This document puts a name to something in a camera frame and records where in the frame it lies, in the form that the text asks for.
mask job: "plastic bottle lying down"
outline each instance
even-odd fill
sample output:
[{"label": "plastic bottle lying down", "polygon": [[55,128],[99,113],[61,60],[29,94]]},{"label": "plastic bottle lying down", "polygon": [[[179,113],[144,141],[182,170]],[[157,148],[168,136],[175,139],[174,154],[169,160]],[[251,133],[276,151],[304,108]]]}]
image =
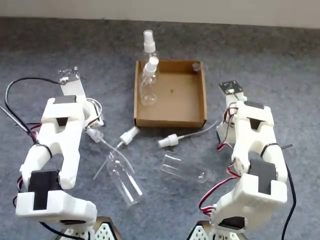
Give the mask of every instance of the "plastic bottle lying down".
[{"label": "plastic bottle lying down", "polygon": [[207,169],[187,162],[185,157],[181,157],[172,151],[165,152],[161,171],[201,184],[215,180],[213,174]]},{"label": "plastic bottle lying down", "polygon": [[110,152],[106,163],[107,171],[128,206],[140,202],[143,192],[135,180],[134,173],[116,152]]}]

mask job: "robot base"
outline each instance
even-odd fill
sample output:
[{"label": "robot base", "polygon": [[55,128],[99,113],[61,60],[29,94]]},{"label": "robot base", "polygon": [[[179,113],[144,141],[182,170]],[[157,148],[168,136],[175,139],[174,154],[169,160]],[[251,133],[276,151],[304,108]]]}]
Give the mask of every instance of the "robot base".
[{"label": "robot base", "polygon": [[186,240],[247,240],[243,234],[215,233],[209,221],[198,221]]},{"label": "robot base", "polygon": [[[111,218],[99,216],[96,219],[96,223],[93,227],[95,235],[91,237],[90,240],[122,240],[120,233],[117,228],[114,226]],[[62,233],[71,235],[74,237],[81,237],[88,239],[88,233],[75,232],[73,229],[62,230]],[[57,237],[56,240],[69,240],[70,238],[66,237]]]}]

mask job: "circuit board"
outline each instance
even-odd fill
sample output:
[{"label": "circuit board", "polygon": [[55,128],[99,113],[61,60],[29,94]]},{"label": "circuit board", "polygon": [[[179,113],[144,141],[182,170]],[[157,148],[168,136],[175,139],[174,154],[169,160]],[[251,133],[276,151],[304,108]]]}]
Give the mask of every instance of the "circuit board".
[{"label": "circuit board", "polygon": [[238,94],[244,91],[237,81],[220,82],[219,88],[225,95]]}]

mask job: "bottle cap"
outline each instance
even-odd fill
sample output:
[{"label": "bottle cap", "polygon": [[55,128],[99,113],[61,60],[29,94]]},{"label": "bottle cap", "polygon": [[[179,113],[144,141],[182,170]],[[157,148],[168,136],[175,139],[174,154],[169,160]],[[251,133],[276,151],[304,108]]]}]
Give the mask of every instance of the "bottle cap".
[{"label": "bottle cap", "polygon": [[144,51],[146,53],[153,53],[156,51],[156,44],[154,41],[154,34],[152,30],[145,30],[143,32],[143,37],[144,37]]},{"label": "bottle cap", "polygon": [[156,70],[159,63],[159,59],[155,56],[152,56],[149,58],[149,61],[146,63],[146,65],[143,68],[143,75],[147,77],[152,77]]}]

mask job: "black cable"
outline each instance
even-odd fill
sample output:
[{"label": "black cable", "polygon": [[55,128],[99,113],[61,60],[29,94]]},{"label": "black cable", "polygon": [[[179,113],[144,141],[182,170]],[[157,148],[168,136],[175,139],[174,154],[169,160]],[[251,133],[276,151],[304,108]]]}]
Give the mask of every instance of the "black cable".
[{"label": "black cable", "polygon": [[261,151],[260,157],[263,158],[263,155],[264,155],[265,151],[267,150],[267,148],[270,147],[270,146],[274,146],[274,145],[278,145],[278,143],[272,142],[272,143],[266,144],[266,145],[263,147],[262,151]]},{"label": "black cable", "polygon": [[30,128],[28,127],[27,123],[25,123],[16,113],[15,111],[12,110],[12,108],[10,107],[9,105],[9,101],[8,101],[8,95],[9,95],[9,91],[10,91],[10,88],[16,84],[17,82],[20,82],[20,81],[24,81],[24,80],[41,80],[41,81],[45,81],[45,82],[48,82],[48,83],[52,83],[52,84],[58,84],[58,85],[61,85],[61,83],[57,82],[57,81],[53,81],[51,79],[48,79],[48,78],[44,78],[44,77],[37,77],[37,76],[27,76],[27,77],[22,77],[22,78],[19,78],[17,80],[14,80],[12,82],[9,83],[9,85],[6,87],[6,90],[5,90],[5,96],[4,96],[4,103],[5,103],[5,106],[6,108],[9,110],[9,112],[16,118],[16,120],[18,122],[21,123],[21,125],[19,125],[17,122],[17,124],[22,128],[22,130],[28,134],[33,143],[35,144],[37,142],[35,136],[33,135],[32,131],[30,130]]},{"label": "black cable", "polygon": [[292,214],[294,213],[294,210],[295,210],[295,207],[296,207],[296,204],[297,204],[297,196],[296,196],[296,190],[295,190],[295,186],[294,186],[294,181],[292,180],[292,176],[291,176],[291,173],[290,173],[290,170],[288,168],[287,163],[285,163],[285,166],[286,166],[286,171],[288,172],[288,178],[289,178],[290,188],[291,188],[291,192],[292,192],[292,201],[293,201],[293,203],[292,203],[292,207],[290,209],[289,215],[285,220],[285,224],[284,224],[284,227],[283,227],[283,230],[282,230],[281,240],[285,240],[286,230],[287,230],[289,221],[291,219]]},{"label": "black cable", "polygon": [[54,228],[50,227],[49,225],[47,225],[46,223],[44,223],[43,221],[39,222],[43,227],[45,227],[47,230],[49,230],[50,232],[57,234],[60,237],[65,237],[65,238],[69,238],[69,239],[76,239],[76,240],[85,240],[83,237],[79,237],[79,236],[71,236],[71,235],[67,235],[64,234],[58,230],[55,230]]},{"label": "black cable", "polygon": [[39,125],[41,122],[26,122],[27,125]]},{"label": "black cable", "polygon": [[13,199],[12,199],[12,204],[13,206],[16,208],[16,199],[17,199],[18,196],[15,196]]},{"label": "black cable", "polygon": [[50,154],[50,159],[52,159],[52,156],[53,156],[52,152],[51,152],[50,148],[47,145],[40,143],[38,140],[36,141],[35,145],[39,145],[39,146],[45,147],[48,150],[49,154]]}]

